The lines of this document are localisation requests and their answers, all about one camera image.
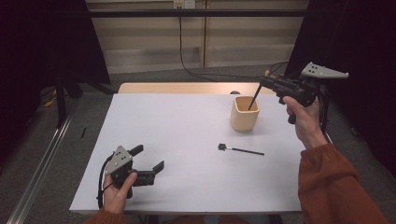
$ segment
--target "pen on table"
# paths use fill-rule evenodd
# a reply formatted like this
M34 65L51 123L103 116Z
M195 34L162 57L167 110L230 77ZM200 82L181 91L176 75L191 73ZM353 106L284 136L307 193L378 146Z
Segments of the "pen on table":
M240 151L240 152L246 152L246 153L251 153L251 154L256 154L256 155L264 155L264 153L260 153L260 152L255 152L255 151L249 151L249 150L244 150L244 149L240 149L240 148L235 148L235 147L226 147L225 144L220 143L218 146L219 150L223 150L225 151L225 149L230 149L230 150L234 150L234 151Z

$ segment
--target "gray plastic part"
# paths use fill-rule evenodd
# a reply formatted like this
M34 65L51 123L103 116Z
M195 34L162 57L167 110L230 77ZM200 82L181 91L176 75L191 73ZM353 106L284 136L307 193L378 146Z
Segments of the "gray plastic part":
M124 164L132 160L132 156L124 147L117 147L117 150L113 154L113 158L107 165L105 174L111 175L114 171L120 169Z
M341 73L330 68L320 66L314 63L309 63L303 69L301 75L317 78L347 78L349 73Z

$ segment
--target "white paper sheet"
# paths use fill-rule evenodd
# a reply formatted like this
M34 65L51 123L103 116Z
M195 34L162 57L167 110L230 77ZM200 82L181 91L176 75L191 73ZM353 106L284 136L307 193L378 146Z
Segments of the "white paper sheet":
M164 161L154 186L133 188L126 211L147 213L278 213L301 211L297 174L303 144L275 95L260 95L251 133L230 123L235 95L116 94L71 211L98 210L100 169L118 145L145 150L134 168ZM265 153L220 151L219 143Z

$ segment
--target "orange sleeve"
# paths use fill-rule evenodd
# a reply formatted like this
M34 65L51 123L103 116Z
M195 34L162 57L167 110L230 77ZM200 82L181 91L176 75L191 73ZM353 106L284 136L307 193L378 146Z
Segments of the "orange sleeve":
M84 224L126 224L126 219L123 213L114 214L101 208L94 217L85 221Z
M298 194L306 224L388 223L333 144L301 153Z

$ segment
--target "human hand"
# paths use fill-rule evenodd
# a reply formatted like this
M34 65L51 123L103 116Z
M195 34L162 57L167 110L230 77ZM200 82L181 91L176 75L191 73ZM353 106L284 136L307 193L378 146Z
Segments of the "human hand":
M300 105L295 99L283 97L289 115L296 115L295 129L297 137L303 142L305 148L319 147L327 144L319 127L319 101L318 98L309 106Z
M104 208L107 212L119 214L123 213L126 204L126 196L128 194L128 190L132 187L134 182L136 181L137 173L131 173L123 183L120 189L116 189L113 185L110 185L113 182L111 175L105 176L105 181L103 183L104 188L110 185L104 192L105 201Z

